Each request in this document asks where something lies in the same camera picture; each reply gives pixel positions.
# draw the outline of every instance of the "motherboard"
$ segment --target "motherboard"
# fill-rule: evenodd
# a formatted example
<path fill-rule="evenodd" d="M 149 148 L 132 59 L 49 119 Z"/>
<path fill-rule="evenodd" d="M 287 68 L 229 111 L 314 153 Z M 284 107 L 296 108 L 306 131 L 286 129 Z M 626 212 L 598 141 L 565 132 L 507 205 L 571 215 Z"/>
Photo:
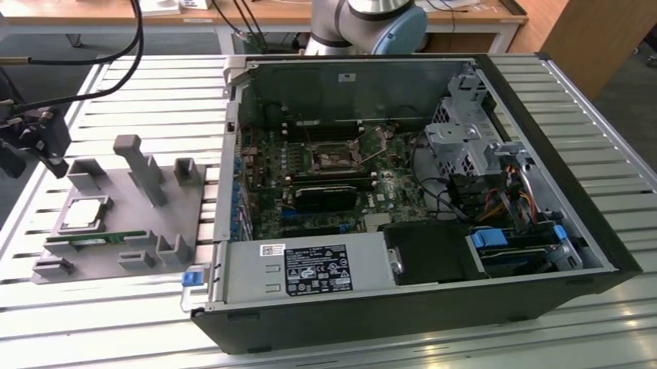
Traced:
<path fill-rule="evenodd" d="M 415 136 L 390 121 L 335 128 L 291 121 L 280 130 L 244 129 L 252 238 L 360 233 L 426 219 L 410 168 Z"/>

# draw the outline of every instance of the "sticker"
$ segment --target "sticker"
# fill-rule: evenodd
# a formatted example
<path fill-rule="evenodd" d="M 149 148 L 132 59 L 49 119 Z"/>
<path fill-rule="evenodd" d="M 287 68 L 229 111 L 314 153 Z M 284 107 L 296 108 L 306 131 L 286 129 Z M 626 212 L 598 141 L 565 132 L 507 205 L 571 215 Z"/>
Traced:
<path fill-rule="evenodd" d="M 259 256 L 282 256 L 286 244 L 262 244 L 259 246 Z"/>
<path fill-rule="evenodd" d="M 355 73 L 340 73 L 338 75 L 338 82 L 355 82 L 356 74 Z"/>
<path fill-rule="evenodd" d="M 343 244 L 292 248 L 284 250 L 284 254 L 286 292 L 290 296 L 352 290 L 347 247 Z"/>
<path fill-rule="evenodd" d="M 211 19 L 200 19 L 200 18 L 185 18 L 183 19 L 184 23 L 212 23 Z"/>

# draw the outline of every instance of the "black cable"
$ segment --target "black cable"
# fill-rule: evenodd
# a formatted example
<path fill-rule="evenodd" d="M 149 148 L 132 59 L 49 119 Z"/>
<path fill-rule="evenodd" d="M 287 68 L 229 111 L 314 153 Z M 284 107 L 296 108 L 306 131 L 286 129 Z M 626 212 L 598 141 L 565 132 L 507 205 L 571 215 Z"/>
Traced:
<path fill-rule="evenodd" d="M 242 0 L 242 3 L 244 5 L 246 11 L 248 12 L 251 19 L 254 20 L 255 29 L 258 29 L 258 34 L 263 42 L 264 54 L 267 54 L 267 40 L 264 39 L 263 30 L 259 29 L 258 19 L 255 19 L 254 13 L 251 11 L 251 7 L 248 6 L 246 0 Z"/>
<path fill-rule="evenodd" d="M 140 16 L 137 16 L 137 12 L 136 12 L 136 8 L 135 8 L 135 1 L 139 2 L 139 0 L 131 0 L 132 11 L 135 13 L 135 18 L 137 18 L 136 19 L 135 37 L 132 38 L 132 41 L 128 44 L 128 46 L 120 52 L 117 52 L 113 55 L 105 56 L 103 58 L 87 59 L 87 60 L 43 60 L 43 59 L 29 58 L 28 63 L 31 65 L 72 65 L 72 66 L 73 65 L 97 65 L 97 64 L 113 62 L 116 59 L 119 59 L 121 56 L 124 56 L 135 48 L 136 42 L 140 39 L 139 38 L 139 30 L 140 30 L 139 18 L 140 18 Z"/>
<path fill-rule="evenodd" d="M 248 22 L 247 17 L 244 16 L 244 11 L 242 10 L 242 7 L 239 6 L 238 0 L 233 0 L 233 4 L 235 4 L 235 8 L 238 8 L 238 12 L 239 12 L 239 15 L 242 17 L 242 20 L 244 21 L 246 29 L 248 29 L 248 35 L 254 36 L 254 38 L 255 38 L 255 43 L 256 43 L 255 47 L 259 49 L 260 53 L 264 53 L 264 48 L 263 48 L 262 44 L 259 43 L 258 36 L 255 36 L 254 29 L 251 28 L 251 23 Z"/>
<path fill-rule="evenodd" d="M 286 40 L 287 40 L 287 37 L 290 37 L 290 32 L 286 33 L 286 35 L 283 36 L 283 41 L 280 41 L 280 47 L 283 47 L 283 45 L 286 44 Z"/>
<path fill-rule="evenodd" d="M 132 0 L 132 5 L 135 7 L 135 14 L 137 17 L 139 42 L 137 42 L 135 61 L 132 62 L 131 68 L 128 69 L 123 78 L 119 80 L 117 84 L 112 88 L 103 90 L 103 91 L 97 91 L 97 92 L 91 93 L 91 94 L 68 96 L 64 98 L 53 98 L 52 100 L 39 101 L 39 102 L 33 102 L 33 103 L 24 104 L 24 105 L 17 105 L 14 107 L 16 113 L 21 113 L 24 111 L 33 110 L 33 109 L 45 108 L 48 106 L 57 105 L 57 104 L 67 104 L 69 102 L 83 101 L 83 100 L 88 100 L 92 98 L 101 98 L 103 96 L 107 96 L 107 95 L 112 94 L 113 92 L 116 92 L 117 90 L 121 89 L 123 85 L 128 82 L 132 75 L 135 74 L 135 71 L 136 71 L 136 69 L 140 65 L 140 62 L 141 62 L 141 57 L 144 56 L 144 17 L 141 16 L 141 7 L 140 7 L 139 0 Z"/>
<path fill-rule="evenodd" d="M 246 32 L 242 29 L 239 29 L 238 26 L 228 20 L 228 17 L 225 16 L 224 11 L 219 7 L 219 4 L 216 4 L 216 0 L 212 0 L 212 4 L 215 5 L 215 9 L 219 12 L 219 15 L 220 15 L 221 19 L 224 20 L 224 22 L 228 25 L 228 27 L 233 30 L 233 32 L 238 35 L 239 39 L 243 40 L 247 44 L 254 45 L 252 42 L 251 42 L 251 40 L 248 39 L 248 35 L 246 34 Z"/>
<path fill-rule="evenodd" d="M 454 10 L 454 8 L 451 8 L 451 5 L 448 5 L 444 0 L 438 0 L 450 10 L 444 10 L 444 9 L 440 9 L 438 8 L 432 3 L 431 3 L 431 0 L 427 0 L 427 3 L 428 3 L 428 6 L 431 6 L 431 8 L 434 8 L 435 10 L 438 10 L 439 12 L 448 12 L 450 15 L 451 15 L 451 33 L 450 33 L 450 37 L 447 38 L 447 52 L 450 52 L 450 49 L 451 49 L 451 38 L 454 37 L 454 33 L 455 33 L 455 16 L 454 16 L 454 13 L 467 13 L 469 11 L 467 10 Z"/>
<path fill-rule="evenodd" d="M 235 27 L 235 25 L 232 24 L 232 22 L 225 17 L 224 11 L 219 7 L 219 4 L 216 4 L 216 0 L 212 0 L 212 4 L 215 4 L 215 9 L 219 12 L 219 15 L 220 15 L 221 19 L 224 20 L 225 24 L 228 25 L 228 27 L 233 29 L 235 33 L 238 33 L 238 34 L 242 33 L 243 34 L 244 32 L 238 27 Z"/>
<path fill-rule="evenodd" d="M 419 140 L 422 139 L 423 136 L 426 136 L 426 133 L 422 131 L 415 139 L 415 146 L 412 147 L 412 152 L 410 154 L 410 172 L 412 173 L 412 178 L 415 179 L 415 182 L 418 182 L 419 186 L 422 187 L 424 194 L 435 198 L 436 201 L 439 201 L 444 206 L 447 206 L 461 221 L 473 223 L 474 220 L 461 211 L 461 209 L 458 209 L 454 204 L 451 204 L 447 200 L 444 200 L 436 194 L 434 194 L 423 185 L 423 181 L 418 179 L 418 174 L 415 173 L 415 154 L 418 152 Z"/>

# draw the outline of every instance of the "blue latch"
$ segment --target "blue latch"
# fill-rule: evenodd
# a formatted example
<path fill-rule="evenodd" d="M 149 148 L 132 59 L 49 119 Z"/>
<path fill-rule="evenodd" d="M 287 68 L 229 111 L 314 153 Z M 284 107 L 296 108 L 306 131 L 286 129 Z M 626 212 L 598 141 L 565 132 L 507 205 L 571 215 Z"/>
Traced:
<path fill-rule="evenodd" d="M 566 229 L 563 229 L 562 225 L 554 226 L 554 234 L 557 235 L 557 237 L 561 241 L 563 241 L 567 238 Z"/>
<path fill-rule="evenodd" d="M 183 284 L 183 287 L 203 286 L 203 272 L 185 271 L 183 274 L 183 281 L 180 283 Z"/>
<path fill-rule="evenodd" d="M 470 236 L 475 248 L 493 248 L 495 246 L 506 246 L 509 243 L 503 232 L 498 228 L 482 229 Z"/>

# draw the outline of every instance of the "green circuit board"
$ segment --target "green circuit board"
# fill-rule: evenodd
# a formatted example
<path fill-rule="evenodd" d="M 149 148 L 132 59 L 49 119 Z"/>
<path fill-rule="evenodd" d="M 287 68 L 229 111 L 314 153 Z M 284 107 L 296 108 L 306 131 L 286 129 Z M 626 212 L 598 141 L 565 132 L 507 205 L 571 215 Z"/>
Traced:
<path fill-rule="evenodd" d="M 244 141 L 256 148 L 247 150 L 254 155 L 246 161 L 254 239 L 320 235 L 323 231 L 327 234 L 364 232 L 368 224 L 363 218 L 368 214 L 386 214 L 390 222 L 426 219 L 423 196 L 408 168 L 408 141 L 416 132 L 395 135 L 386 124 L 364 125 L 364 132 L 350 142 L 314 141 L 312 144 L 286 142 L 275 131 L 255 131 L 252 140 L 246 136 Z M 360 164 L 348 167 L 344 163 L 354 157 Z M 300 214 L 294 201 L 287 201 L 295 187 L 288 185 L 286 177 L 315 175 L 324 169 L 318 168 L 318 162 L 328 170 L 364 173 L 375 186 L 371 191 L 358 191 L 355 206 L 348 210 Z M 314 185 L 332 185 L 332 182 L 326 180 Z"/>

